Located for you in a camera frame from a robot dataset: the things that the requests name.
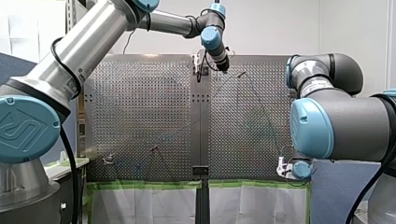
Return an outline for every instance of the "black cable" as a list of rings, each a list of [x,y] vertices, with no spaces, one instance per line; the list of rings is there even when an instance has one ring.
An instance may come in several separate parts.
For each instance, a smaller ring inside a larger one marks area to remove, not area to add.
[[[149,31],[151,29],[151,15],[150,14],[147,15],[146,23],[147,23],[147,29]]]
[[[195,28],[196,28],[196,30],[197,30],[199,33],[202,32],[202,29],[201,29],[201,27],[199,26],[198,19],[197,19],[196,17],[194,17],[194,16],[192,16],[192,15],[189,15],[189,16],[186,16],[186,18],[192,18],[193,20],[195,20]]]
[[[388,103],[391,104],[391,107],[393,111],[396,111],[396,104],[393,102],[391,99],[384,99],[381,94],[375,95],[376,97],[380,98],[381,100],[385,100]],[[381,166],[375,173],[375,175],[372,177],[372,179],[367,183],[367,185],[364,187],[364,189],[361,191],[359,194],[358,198],[356,201],[353,203],[352,207],[349,210],[349,214],[346,218],[346,224],[350,224],[352,221],[352,218],[354,217],[356,209],[358,209],[359,204],[361,203],[361,200],[364,198],[366,193],[370,190],[370,188],[375,184],[375,182],[378,180],[378,178],[384,173],[384,171],[389,167],[390,163],[395,159],[396,157],[396,133],[393,133],[392,130],[394,131],[395,127],[395,119],[394,118],[389,118],[390,121],[390,138],[389,138],[389,145],[391,147],[388,148],[387,153],[384,156],[384,159],[381,160]]]
[[[50,45],[50,51],[51,51],[53,57],[55,58],[56,62],[57,62],[58,64],[60,64],[61,67],[62,67],[62,68],[74,79],[74,81],[76,82],[76,89],[77,89],[77,90],[76,90],[76,94],[72,97],[72,99],[74,99],[74,98],[76,98],[76,97],[81,93],[82,88],[81,88],[81,84],[79,83],[79,80],[78,80],[77,76],[73,73],[73,71],[72,71],[69,67],[66,66],[66,64],[62,63],[61,59],[59,58],[58,54],[56,53],[56,50],[55,50],[56,44],[57,44],[59,41],[61,41],[61,40],[62,40],[61,37],[59,37],[59,38],[57,38],[56,40],[54,40],[54,41],[52,42],[52,44]]]
[[[70,169],[72,172],[72,181],[73,181],[73,215],[72,215],[72,224],[78,223],[78,211],[79,211],[79,199],[78,199],[78,170],[76,166],[76,161],[73,154],[73,149],[70,146],[69,140],[67,139],[67,135],[64,132],[64,127],[61,127],[61,138],[64,142],[64,148],[67,153],[67,157],[70,162]]]
[[[207,66],[209,66],[209,68],[212,69],[212,71],[218,72],[219,69],[216,69],[216,68],[212,67],[212,65],[210,65],[209,61],[207,60],[206,54],[207,54],[207,50],[205,50],[205,57],[204,57],[204,59],[205,59],[205,61],[207,63]]]
[[[135,30],[133,30],[133,31],[132,31],[132,32],[129,34],[129,36],[128,36],[128,40],[126,41],[126,44],[125,44],[124,50],[122,51],[122,54],[125,54],[126,47],[128,47],[128,45],[129,45],[129,41],[131,40],[131,36],[132,36],[132,34],[134,33],[134,31],[135,31]]]

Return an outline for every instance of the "metal stand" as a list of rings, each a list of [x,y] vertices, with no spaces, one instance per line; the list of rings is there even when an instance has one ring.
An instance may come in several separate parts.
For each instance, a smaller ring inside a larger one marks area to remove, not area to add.
[[[201,63],[208,71],[205,62]],[[210,80],[211,72],[201,74],[200,82],[197,73],[191,75],[191,160],[194,178],[202,181],[202,188],[197,190],[195,223],[210,224],[209,206],[209,124],[210,124]]]

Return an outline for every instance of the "metal pole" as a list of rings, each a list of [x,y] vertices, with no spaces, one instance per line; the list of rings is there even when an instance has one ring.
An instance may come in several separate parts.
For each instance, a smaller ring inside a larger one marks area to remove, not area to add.
[[[139,23],[138,28],[174,35],[188,35],[192,29],[189,18],[159,10],[155,10],[149,16],[146,16]]]

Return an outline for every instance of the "white wall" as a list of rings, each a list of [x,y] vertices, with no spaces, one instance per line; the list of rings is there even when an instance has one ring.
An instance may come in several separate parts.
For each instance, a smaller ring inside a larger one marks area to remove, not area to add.
[[[65,1],[0,0],[0,52],[38,63],[65,34]]]
[[[159,10],[197,16],[213,0],[161,0]],[[227,8],[224,43],[236,54],[317,54],[319,0],[222,0]],[[128,34],[114,46],[122,53]],[[200,38],[137,30],[126,53],[195,53]]]
[[[392,0],[320,0],[321,53],[354,58],[363,71],[361,96],[388,86],[389,2]]]

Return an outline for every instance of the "wire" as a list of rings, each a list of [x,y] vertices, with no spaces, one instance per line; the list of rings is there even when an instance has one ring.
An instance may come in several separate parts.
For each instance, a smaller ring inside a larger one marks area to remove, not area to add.
[[[135,31],[135,30],[132,30],[132,32],[129,34],[128,40],[126,41],[124,50],[122,51],[122,54],[125,54],[125,50],[126,50],[126,48],[128,47],[128,45],[129,45],[129,41],[131,40],[131,36],[132,36],[132,34],[134,33],[134,31]]]
[[[146,23],[147,23],[147,30],[149,31],[151,29],[151,15],[150,14],[147,15]]]
[[[212,65],[210,65],[209,61],[207,60],[206,54],[207,54],[207,50],[205,50],[205,57],[204,57],[205,62],[207,63],[207,66],[209,66],[209,68],[212,69],[213,71],[218,72],[219,69],[216,69],[216,68],[212,67]]]
[[[381,164],[381,167],[376,171],[373,178],[367,183],[367,185],[361,191],[358,198],[350,208],[349,214],[346,218],[346,224],[350,224],[353,216],[355,215],[356,209],[358,209],[358,206],[361,203],[361,200],[364,198],[364,196],[369,191],[369,189],[374,185],[374,183],[378,180],[378,178],[384,173],[384,170],[390,165],[390,163],[393,161],[395,156],[396,156],[396,144],[393,143],[393,147],[391,151],[385,156],[384,162]]]
[[[267,118],[268,124],[269,124],[271,130],[273,131],[276,149],[279,152],[280,148],[279,148],[279,143],[277,142],[277,132],[276,132],[276,129],[274,127],[274,124],[271,121],[271,119],[269,119],[268,116],[266,116],[267,115],[267,111],[265,110],[265,106],[262,104],[262,99],[260,98],[259,94],[254,89],[254,86],[253,86],[253,83],[252,83],[252,81],[250,79],[250,76],[248,74],[246,74],[246,76],[247,76],[247,79],[248,79],[248,82],[249,82],[249,86],[250,86],[251,90],[253,91],[254,95],[256,96],[257,100],[259,101],[260,107],[262,108],[262,112],[264,113],[264,116]]]
[[[56,62],[57,62],[58,64],[60,64],[61,67],[62,67],[62,68],[73,78],[73,80],[75,81],[75,83],[76,83],[76,93],[75,93],[75,95],[72,97],[72,99],[74,99],[74,98],[76,98],[77,96],[79,96],[79,94],[81,93],[82,88],[81,88],[81,84],[79,83],[79,80],[78,80],[76,74],[74,74],[73,71],[72,71],[69,67],[67,67],[66,64],[62,63],[61,59],[59,58],[58,54],[56,53],[56,50],[55,50],[56,44],[57,44],[59,41],[61,41],[61,40],[62,40],[62,38],[59,37],[59,38],[55,39],[55,40],[52,42],[52,44],[50,45],[50,52],[52,53],[52,55],[53,55],[53,57],[55,58]]]
[[[195,20],[195,28],[197,29],[197,31],[198,31],[199,33],[202,32],[202,29],[201,29],[201,27],[199,26],[198,19],[197,19],[196,17],[194,17],[194,16],[192,16],[192,15],[189,15],[189,16],[186,16],[186,18],[192,18],[193,20]]]
[[[70,169],[72,172],[72,181],[73,181],[73,215],[72,215],[72,224],[78,223],[78,211],[79,211],[79,199],[78,199],[78,170],[76,166],[76,161],[74,158],[73,150],[70,147],[69,140],[67,139],[67,135],[64,132],[64,127],[61,127],[61,138],[64,142],[64,148],[67,153],[67,157],[70,162]]]

